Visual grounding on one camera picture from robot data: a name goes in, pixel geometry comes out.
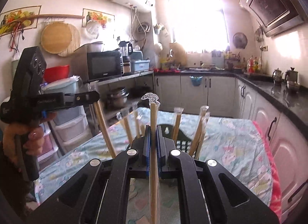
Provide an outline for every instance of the window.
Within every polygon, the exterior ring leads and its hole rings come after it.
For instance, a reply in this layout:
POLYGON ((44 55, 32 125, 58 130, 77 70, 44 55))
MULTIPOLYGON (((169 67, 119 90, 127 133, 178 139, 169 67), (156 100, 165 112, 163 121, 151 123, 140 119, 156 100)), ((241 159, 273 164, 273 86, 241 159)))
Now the window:
POLYGON ((187 52, 225 50, 228 34, 220 0, 169 0, 173 42, 187 52))

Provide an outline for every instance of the bamboo cutting board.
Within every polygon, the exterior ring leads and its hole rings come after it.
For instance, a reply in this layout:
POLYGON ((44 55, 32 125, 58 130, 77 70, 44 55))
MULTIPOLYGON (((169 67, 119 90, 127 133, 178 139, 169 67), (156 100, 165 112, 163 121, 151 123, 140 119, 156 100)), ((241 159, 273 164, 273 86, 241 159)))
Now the bamboo cutting board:
POLYGON ((46 52, 58 54, 65 51, 72 41, 72 32, 66 23, 54 22, 45 27, 41 45, 46 52))
POLYGON ((80 44, 81 44, 81 38, 80 38, 79 30, 75 26, 73 26, 72 24, 67 24, 67 25, 72 32, 72 41, 71 41, 70 45, 68 46, 68 48, 64 52, 58 54, 61 57, 66 57, 66 56, 70 55, 77 48, 79 48, 80 44))

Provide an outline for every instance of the white cabinet door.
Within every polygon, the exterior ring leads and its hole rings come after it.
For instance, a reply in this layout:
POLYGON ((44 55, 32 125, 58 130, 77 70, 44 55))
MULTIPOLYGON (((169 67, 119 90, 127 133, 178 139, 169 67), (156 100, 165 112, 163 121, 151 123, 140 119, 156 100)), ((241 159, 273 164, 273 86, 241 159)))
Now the white cabinet door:
POLYGON ((252 119, 254 113, 254 106, 256 102, 257 92, 249 86, 244 86, 243 89, 243 110, 242 119, 252 119))
POLYGON ((233 106, 233 118, 241 119, 243 110, 243 96, 242 92, 245 85, 239 79, 235 81, 235 94, 234 94, 234 106, 233 106))
POLYGON ((272 125, 269 136, 270 138, 273 137, 277 128, 279 117, 280 112, 264 97, 257 94, 252 121, 256 121, 258 123, 263 136, 267 137, 269 128, 272 125))
POLYGON ((308 179, 308 141, 296 126, 281 114, 276 133, 270 145, 278 170, 282 193, 282 221, 295 207, 306 187, 303 187, 291 202, 290 196, 308 179))
POLYGON ((208 106, 212 116, 232 117, 235 78, 208 77, 208 106))
POLYGON ((200 86, 193 86, 189 76, 181 76, 181 106, 184 113, 200 113, 200 107, 208 102, 208 77, 203 77, 200 86))
POLYGON ((161 103, 160 110, 173 112, 174 107, 181 107, 181 77, 155 76, 156 93, 161 103))

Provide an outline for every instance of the floral tablecloth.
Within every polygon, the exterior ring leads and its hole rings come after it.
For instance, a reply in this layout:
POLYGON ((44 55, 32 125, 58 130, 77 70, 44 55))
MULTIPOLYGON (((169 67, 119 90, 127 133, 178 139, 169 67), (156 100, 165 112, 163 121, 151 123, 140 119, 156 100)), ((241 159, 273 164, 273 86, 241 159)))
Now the floral tablecloth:
MULTIPOLYGON (((144 124, 150 123, 150 109, 138 108, 144 124)), ((128 116, 130 129, 136 135, 133 115, 128 116)), ((174 114, 159 111, 158 124, 173 124, 174 114)), ((180 129, 193 138, 199 122, 198 115, 183 114, 180 129)), ((118 122, 109 128, 117 152, 128 145, 126 132, 118 122)), ((38 203, 44 202, 52 193, 70 179, 91 159, 111 159, 101 134, 67 153, 40 172, 35 182, 38 203)), ((199 160, 215 159, 239 181, 257 195, 267 206, 271 203, 273 178, 271 165, 263 140, 254 123, 245 119, 210 117, 199 160)), ((161 183, 161 223, 180 223, 177 186, 171 181, 161 183)), ((141 224, 150 220, 148 181, 132 179, 127 206, 127 223, 141 224)))

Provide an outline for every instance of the fruit picture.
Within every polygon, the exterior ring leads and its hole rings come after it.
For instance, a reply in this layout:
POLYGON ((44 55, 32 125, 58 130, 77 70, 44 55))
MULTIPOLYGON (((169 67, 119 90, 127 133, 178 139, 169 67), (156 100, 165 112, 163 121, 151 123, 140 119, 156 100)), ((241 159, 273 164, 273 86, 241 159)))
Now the fruit picture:
POLYGON ((83 9, 83 16, 85 17, 82 19, 82 27, 86 27, 88 21, 96 20, 98 21, 103 29, 113 29, 115 28, 115 16, 108 13, 103 13, 99 11, 83 9))
POLYGON ((27 6, 1 13, 0 35, 10 34, 22 28, 24 30, 37 28, 38 19, 31 18, 31 16, 39 15, 40 11, 41 6, 27 6))

